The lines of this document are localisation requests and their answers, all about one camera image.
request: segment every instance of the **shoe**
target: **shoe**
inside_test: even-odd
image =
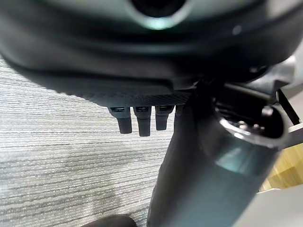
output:
[[[129,216],[111,215],[83,225],[82,227],[137,227],[137,225]]]

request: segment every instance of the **gray carpet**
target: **gray carpet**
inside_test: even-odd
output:
[[[40,87],[0,59],[0,226],[79,227],[127,213],[138,226],[172,135],[121,135],[107,109]]]

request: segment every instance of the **black plastic tab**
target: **black plastic tab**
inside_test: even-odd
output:
[[[118,120],[121,134],[132,133],[132,118],[130,107],[110,107],[109,112]]]
[[[138,120],[139,135],[142,137],[151,135],[151,106],[134,107],[134,114]]]
[[[173,105],[160,105],[156,106],[156,129],[158,131],[166,130],[167,119],[169,114],[173,111]]]

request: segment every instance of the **striped carpet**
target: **striped carpet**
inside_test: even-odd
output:
[[[0,226],[79,227],[127,213],[138,226],[172,135],[121,135],[108,110],[40,87],[0,59]]]

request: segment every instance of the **carpet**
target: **carpet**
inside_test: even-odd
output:
[[[30,82],[0,58],[0,226],[80,227],[129,214],[143,227],[173,133],[119,133],[107,108]]]

